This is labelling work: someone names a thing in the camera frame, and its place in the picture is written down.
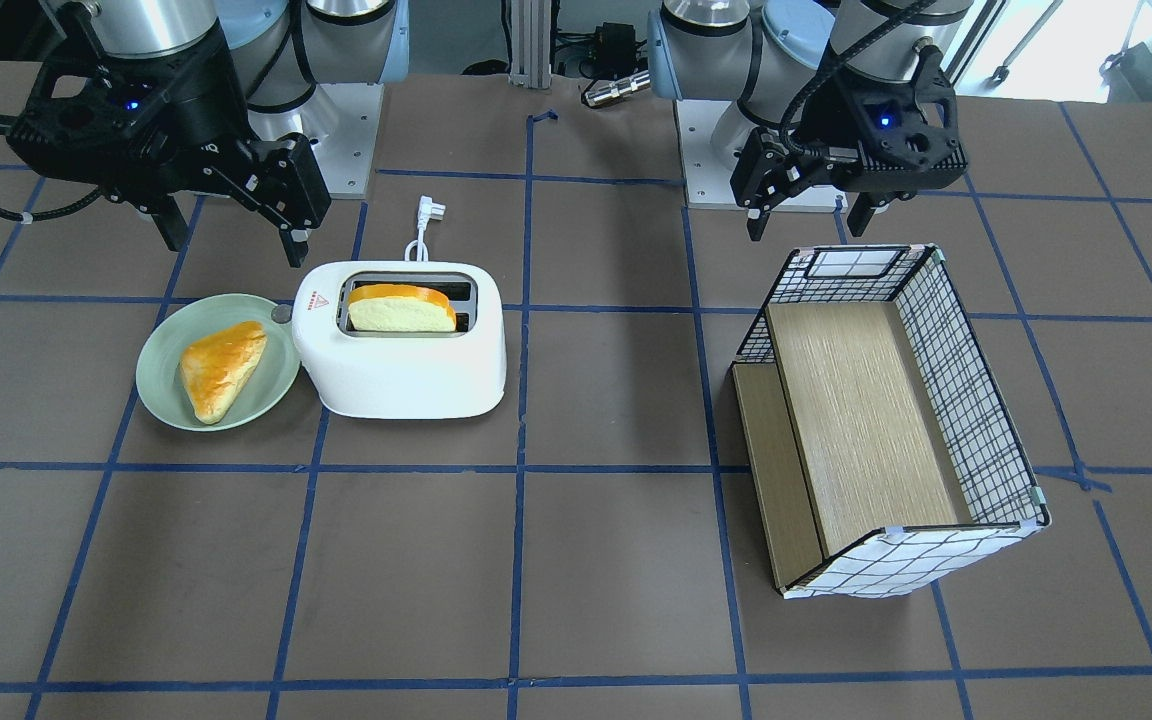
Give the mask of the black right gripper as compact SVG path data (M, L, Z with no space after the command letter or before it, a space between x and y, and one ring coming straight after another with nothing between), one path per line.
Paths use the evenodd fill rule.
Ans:
M262 215L283 232L291 268L305 264L308 232L332 202L305 135L262 141L248 123L223 44L142 60L61 45L6 141L41 176L92 184L141 211L172 252L189 240L179 192L229 197Z

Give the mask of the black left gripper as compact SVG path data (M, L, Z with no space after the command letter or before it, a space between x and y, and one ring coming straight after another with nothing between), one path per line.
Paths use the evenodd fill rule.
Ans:
M846 227L861 238L882 202L942 190L963 176L967 147L943 54L924 46L914 59L910 79L888 83L861 76L826 50L823 67L833 74L808 97L788 135L803 151L788 150L772 129L750 132L730 185L746 209L751 242L761 241L778 204L812 185L858 194Z

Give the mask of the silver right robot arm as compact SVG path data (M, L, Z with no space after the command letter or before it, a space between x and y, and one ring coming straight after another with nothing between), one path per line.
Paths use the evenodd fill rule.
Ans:
M238 202L306 259L348 181L358 120L333 90L410 70L406 1L52 1L63 41L6 142L47 179L91 184L187 236L179 194Z

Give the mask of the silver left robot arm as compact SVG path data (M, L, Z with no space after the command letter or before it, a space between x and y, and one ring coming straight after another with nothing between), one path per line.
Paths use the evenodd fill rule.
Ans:
M758 241L814 187L852 194L852 236L877 211L967 173L942 67L968 1L664 1L647 71L669 100L728 101L744 119L732 199Z

